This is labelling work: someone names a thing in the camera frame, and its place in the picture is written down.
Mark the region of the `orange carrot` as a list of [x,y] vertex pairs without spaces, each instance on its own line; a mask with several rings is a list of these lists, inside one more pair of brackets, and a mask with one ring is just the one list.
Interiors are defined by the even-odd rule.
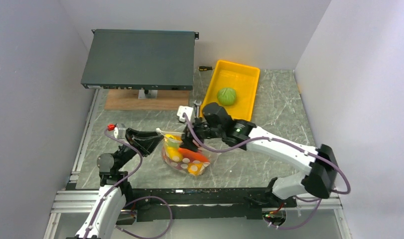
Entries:
[[194,152],[189,149],[185,149],[185,148],[181,148],[181,147],[178,148],[178,152],[183,156],[183,159],[182,159],[183,162],[184,162],[185,158],[189,159],[189,162],[193,162],[193,161],[199,161],[199,162],[203,162],[203,163],[210,162],[210,159],[201,152]]

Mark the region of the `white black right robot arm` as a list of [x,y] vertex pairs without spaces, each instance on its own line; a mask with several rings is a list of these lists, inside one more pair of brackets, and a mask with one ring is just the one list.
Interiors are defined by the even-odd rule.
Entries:
[[[265,200],[272,207],[285,199],[309,193],[319,199],[328,199],[338,172],[333,150],[328,145],[319,148],[297,144],[274,135],[244,119],[233,119],[224,107],[209,103],[203,108],[202,118],[193,117],[192,107],[180,106],[177,117],[186,124],[180,147],[198,152],[204,148],[210,152],[227,152],[242,149],[261,153],[291,165],[297,173],[284,178],[273,178],[265,193]],[[206,139],[221,139],[228,148],[219,150],[204,144]]]

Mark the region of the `yellow bell pepper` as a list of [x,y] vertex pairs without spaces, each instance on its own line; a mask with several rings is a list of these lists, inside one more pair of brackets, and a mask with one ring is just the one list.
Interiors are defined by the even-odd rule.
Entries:
[[202,175],[206,166],[203,163],[190,163],[187,167],[187,172],[194,176]]

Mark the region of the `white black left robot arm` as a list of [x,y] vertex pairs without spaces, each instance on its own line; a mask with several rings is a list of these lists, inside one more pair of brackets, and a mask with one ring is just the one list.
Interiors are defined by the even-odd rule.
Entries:
[[162,141],[157,131],[120,129],[110,124],[105,136],[119,143],[114,153],[103,153],[97,159],[100,187],[98,197],[75,239],[109,239],[122,209],[134,202],[129,178],[142,166],[144,157],[151,155]]

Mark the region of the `clear spotted zip top bag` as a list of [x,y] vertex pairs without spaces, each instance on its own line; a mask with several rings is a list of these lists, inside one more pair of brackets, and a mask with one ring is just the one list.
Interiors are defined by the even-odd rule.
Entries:
[[182,133],[164,131],[160,128],[157,128],[156,132],[163,136],[161,156],[163,161],[170,167],[185,174],[199,176],[212,163],[213,155],[204,149],[198,149],[197,152],[193,152],[181,148]]

